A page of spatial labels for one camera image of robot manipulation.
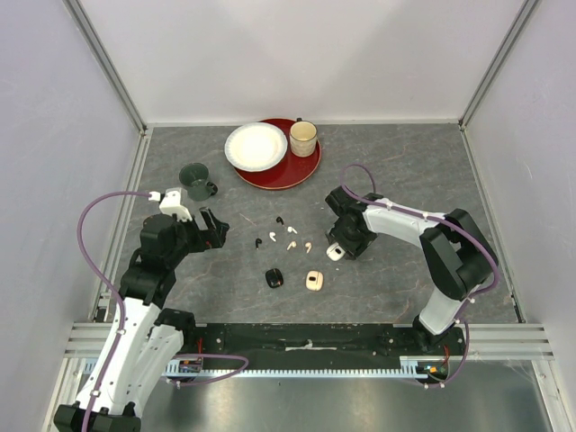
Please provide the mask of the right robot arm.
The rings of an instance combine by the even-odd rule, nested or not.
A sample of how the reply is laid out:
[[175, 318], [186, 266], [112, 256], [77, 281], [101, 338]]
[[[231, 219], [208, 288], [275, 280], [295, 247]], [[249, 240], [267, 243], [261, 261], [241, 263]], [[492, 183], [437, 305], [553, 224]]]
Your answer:
[[359, 258], [380, 235], [420, 248], [435, 286], [410, 334], [422, 354], [435, 353], [464, 305], [483, 284], [499, 280], [499, 261], [472, 216], [462, 209], [425, 212], [399, 205], [378, 193], [363, 197], [339, 186], [325, 199], [337, 220], [327, 232], [333, 261]]

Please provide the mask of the white earbud charging case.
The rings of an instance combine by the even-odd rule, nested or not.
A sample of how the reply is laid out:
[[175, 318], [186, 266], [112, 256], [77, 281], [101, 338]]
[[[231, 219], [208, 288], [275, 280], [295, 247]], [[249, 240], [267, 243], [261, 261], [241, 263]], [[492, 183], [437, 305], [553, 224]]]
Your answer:
[[346, 251], [335, 242], [327, 248], [326, 255], [331, 261], [337, 262], [346, 255]]

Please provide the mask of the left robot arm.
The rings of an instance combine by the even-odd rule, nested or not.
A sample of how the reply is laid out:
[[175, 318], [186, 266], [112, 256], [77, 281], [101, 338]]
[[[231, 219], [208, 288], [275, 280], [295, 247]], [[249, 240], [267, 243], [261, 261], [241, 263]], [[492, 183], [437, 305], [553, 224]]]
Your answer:
[[140, 246], [121, 277], [109, 335], [94, 370], [70, 405], [58, 406], [59, 431], [138, 431], [152, 390], [172, 357], [197, 344], [194, 315], [165, 308], [177, 266], [190, 254], [222, 248], [230, 226], [208, 208], [206, 224], [155, 214], [146, 218]]

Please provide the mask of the white paper plate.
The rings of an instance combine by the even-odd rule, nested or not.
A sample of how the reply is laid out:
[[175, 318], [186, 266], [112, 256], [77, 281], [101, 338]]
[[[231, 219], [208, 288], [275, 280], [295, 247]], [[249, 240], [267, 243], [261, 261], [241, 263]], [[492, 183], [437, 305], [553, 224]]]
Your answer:
[[237, 127], [227, 137], [224, 154], [239, 170], [263, 172], [278, 165], [287, 148], [287, 138], [278, 127], [266, 122], [252, 122]]

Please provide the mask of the dark green mug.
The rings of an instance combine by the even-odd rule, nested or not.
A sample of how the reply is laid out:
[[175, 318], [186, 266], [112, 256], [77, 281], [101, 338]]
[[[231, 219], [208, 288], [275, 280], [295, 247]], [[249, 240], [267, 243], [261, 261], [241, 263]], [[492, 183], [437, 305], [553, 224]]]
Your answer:
[[210, 179], [208, 167], [202, 163], [184, 166], [178, 178], [188, 197], [195, 202], [208, 200], [219, 191], [218, 186]]

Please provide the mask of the beige ceramic cup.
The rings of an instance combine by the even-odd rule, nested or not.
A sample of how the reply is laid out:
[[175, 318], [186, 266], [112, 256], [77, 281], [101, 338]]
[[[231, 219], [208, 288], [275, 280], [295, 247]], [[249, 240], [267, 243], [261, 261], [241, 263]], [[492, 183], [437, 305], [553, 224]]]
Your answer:
[[300, 158], [310, 156], [316, 147], [318, 130], [314, 123], [298, 118], [290, 128], [292, 153]]

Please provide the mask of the pink earbud charging case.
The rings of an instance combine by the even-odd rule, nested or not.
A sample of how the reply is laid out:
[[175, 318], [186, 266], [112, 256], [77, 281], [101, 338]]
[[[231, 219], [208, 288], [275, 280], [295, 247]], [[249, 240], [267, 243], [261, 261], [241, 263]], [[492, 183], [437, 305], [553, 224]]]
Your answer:
[[305, 286], [309, 291], [318, 292], [322, 289], [324, 276], [319, 271], [309, 271], [305, 278]]

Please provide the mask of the red round tray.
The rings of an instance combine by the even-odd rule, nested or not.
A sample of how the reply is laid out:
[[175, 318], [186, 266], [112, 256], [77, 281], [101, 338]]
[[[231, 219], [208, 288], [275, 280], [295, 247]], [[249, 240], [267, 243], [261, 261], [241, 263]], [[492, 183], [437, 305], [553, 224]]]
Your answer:
[[288, 142], [286, 154], [278, 165], [263, 172], [247, 172], [233, 166], [237, 174], [250, 185], [266, 190], [292, 188], [308, 179], [320, 164], [319, 133], [314, 152], [308, 157], [297, 157], [291, 151], [289, 136], [290, 128], [296, 120], [280, 118], [259, 122], [270, 123], [283, 131]]

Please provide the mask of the black earbud charging case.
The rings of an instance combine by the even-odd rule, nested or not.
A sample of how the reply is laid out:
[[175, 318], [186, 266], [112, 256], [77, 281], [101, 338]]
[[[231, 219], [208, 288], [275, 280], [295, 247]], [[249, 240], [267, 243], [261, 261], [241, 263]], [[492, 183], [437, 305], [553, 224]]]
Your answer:
[[269, 288], [276, 289], [284, 284], [284, 276], [278, 268], [272, 268], [265, 272], [265, 281]]

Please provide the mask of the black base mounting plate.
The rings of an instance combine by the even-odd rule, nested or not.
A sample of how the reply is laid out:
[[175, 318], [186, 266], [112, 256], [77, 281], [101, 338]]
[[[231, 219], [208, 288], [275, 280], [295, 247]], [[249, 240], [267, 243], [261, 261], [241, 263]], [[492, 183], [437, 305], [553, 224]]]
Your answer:
[[210, 323], [186, 334], [181, 352], [244, 356], [249, 371], [354, 371], [397, 368], [402, 356], [460, 356], [464, 341], [458, 327], [427, 336], [392, 324]]

